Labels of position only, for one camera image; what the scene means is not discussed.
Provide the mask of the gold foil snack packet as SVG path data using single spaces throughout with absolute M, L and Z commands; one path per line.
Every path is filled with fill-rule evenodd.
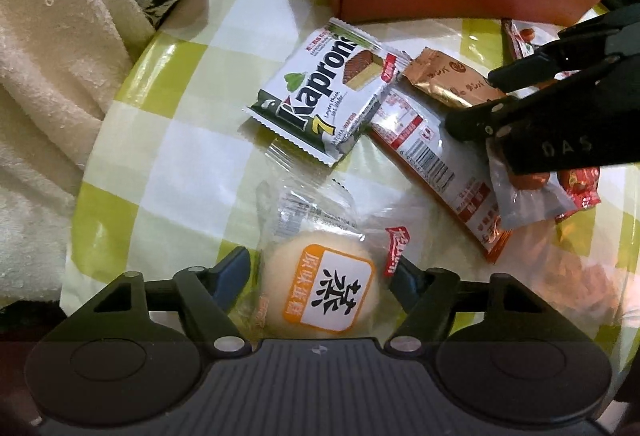
M 450 108 L 470 108 L 506 97 L 474 68 L 431 48 L 411 60 L 404 76 L 417 90 Z

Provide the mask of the clear bag steamed cake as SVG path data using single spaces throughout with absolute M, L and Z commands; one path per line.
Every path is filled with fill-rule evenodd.
M 390 332 L 401 255 L 425 212 L 404 196 L 363 207 L 328 167 L 276 139 L 257 189 L 259 261 L 245 312 L 265 338 L 358 338 Z

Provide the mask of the red white barcode snack packet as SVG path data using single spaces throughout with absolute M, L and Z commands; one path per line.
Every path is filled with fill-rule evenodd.
M 396 82 L 371 119 L 372 136 L 454 215 L 497 262 L 510 233 L 501 225 L 488 160 L 445 129 L 445 107 Z

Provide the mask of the white red jujube snack packet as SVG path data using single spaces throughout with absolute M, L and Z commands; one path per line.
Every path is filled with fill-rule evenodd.
M 518 60 L 533 55 L 537 48 L 556 40 L 559 28 L 505 19 L 501 22 L 501 31 L 506 58 Z M 487 155 L 501 225 L 507 230 L 547 219 L 559 223 L 601 202 L 598 192 L 600 170 L 597 167 L 515 175 L 494 144 L 487 144 Z

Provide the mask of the green white checkered tablecloth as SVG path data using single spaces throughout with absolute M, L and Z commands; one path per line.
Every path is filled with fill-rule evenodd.
M 181 0 L 107 112 L 79 190 L 61 305 L 124 271 L 166 279 L 258 242 L 272 133 L 246 107 L 326 0 Z M 517 231 L 497 263 L 594 338 L 616 366 L 639 347 L 639 170 L 607 167 L 600 203 Z

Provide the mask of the Kapron wafer packet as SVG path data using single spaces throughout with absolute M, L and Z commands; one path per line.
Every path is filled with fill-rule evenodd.
M 409 62 L 405 52 L 332 18 L 288 56 L 245 111 L 333 167 L 352 150 Z

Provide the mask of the cream fleece blanket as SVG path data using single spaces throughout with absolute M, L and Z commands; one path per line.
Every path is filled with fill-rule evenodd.
M 54 301 L 88 157 L 152 38 L 135 0 L 1 0 L 1 300 Z

